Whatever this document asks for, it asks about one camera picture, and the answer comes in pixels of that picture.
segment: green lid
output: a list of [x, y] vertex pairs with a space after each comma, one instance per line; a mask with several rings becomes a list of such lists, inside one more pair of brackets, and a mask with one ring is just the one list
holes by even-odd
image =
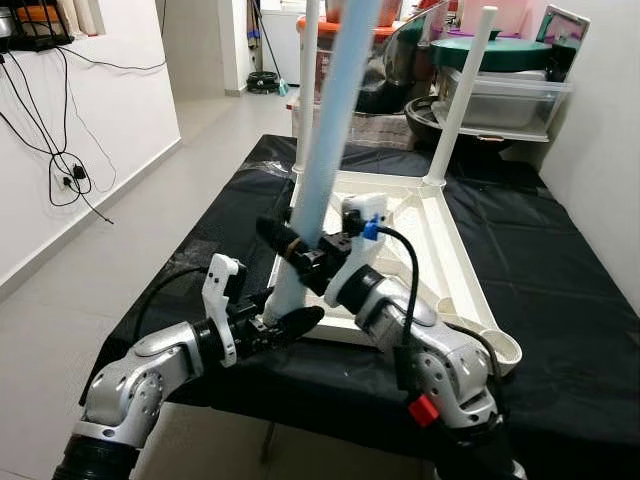
[[[551, 53], [551, 45], [517, 38], [489, 40], [480, 70], [483, 72], [521, 72], [545, 70]], [[439, 67], [462, 70], [473, 37], [456, 37], [431, 42], [431, 59]]]

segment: baseboard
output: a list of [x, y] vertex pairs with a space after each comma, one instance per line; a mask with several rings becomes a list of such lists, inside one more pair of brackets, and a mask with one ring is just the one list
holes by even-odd
[[[164, 152], [157, 155], [153, 160], [144, 165], [140, 170], [131, 175], [122, 185], [111, 192], [107, 197], [96, 203], [94, 206], [99, 210], [107, 210], [120, 200], [133, 187], [138, 185], [144, 178], [158, 168], [164, 160], [171, 157], [181, 146], [182, 140], [176, 140]], [[15, 272], [0, 285], [0, 302], [6, 300], [13, 292], [26, 282], [34, 273], [62, 250], [71, 240], [78, 236], [91, 223], [96, 221], [95, 214], [88, 210], [67, 230], [53, 239], [50, 243], [34, 253], [31, 258], [19, 267]]]
[[224, 94], [227, 97], [241, 97], [247, 91], [247, 86], [244, 85], [240, 90], [229, 90], [227, 88], [224, 89]]

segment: black tablecloth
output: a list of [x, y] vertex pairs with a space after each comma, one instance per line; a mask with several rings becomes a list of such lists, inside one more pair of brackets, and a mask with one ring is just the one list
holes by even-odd
[[[151, 288], [218, 251], [249, 268], [245, 293], [267, 283], [274, 256], [255, 219], [282, 212], [293, 191], [295, 140], [264, 136]], [[430, 155], [347, 147], [343, 169], [422, 176]], [[524, 358], [505, 395], [530, 478], [624, 478], [640, 463], [638, 318], [566, 211], [533, 169], [497, 155], [454, 158], [445, 196], [493, 314]], [[202, 277], [163, 290], [143, 334], [203, 315]], [[131, 345], [143, 294], [105, 342], [94, 372]], [[274, 420], [361, 445], [429, 457], [381, 354], [303, 340], [175, 392], [170, 400]]]

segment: wire basket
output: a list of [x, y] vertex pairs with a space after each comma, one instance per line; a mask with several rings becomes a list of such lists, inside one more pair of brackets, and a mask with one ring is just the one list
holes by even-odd
[[14, 35], [7, 39], [8, 49], [40, 52], [73, 41], [55, 0], [6, 0], [0, 3], [9, 7], [15, 24]]

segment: blue connector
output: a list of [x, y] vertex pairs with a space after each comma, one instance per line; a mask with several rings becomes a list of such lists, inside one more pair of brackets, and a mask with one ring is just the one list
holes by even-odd
[[380, 223], [380, 215], [377, 213], [373, 216], [372, 220], [369, 220], [364, 226], [362, 236], [367, 240], [378, 240], [378, 225]]

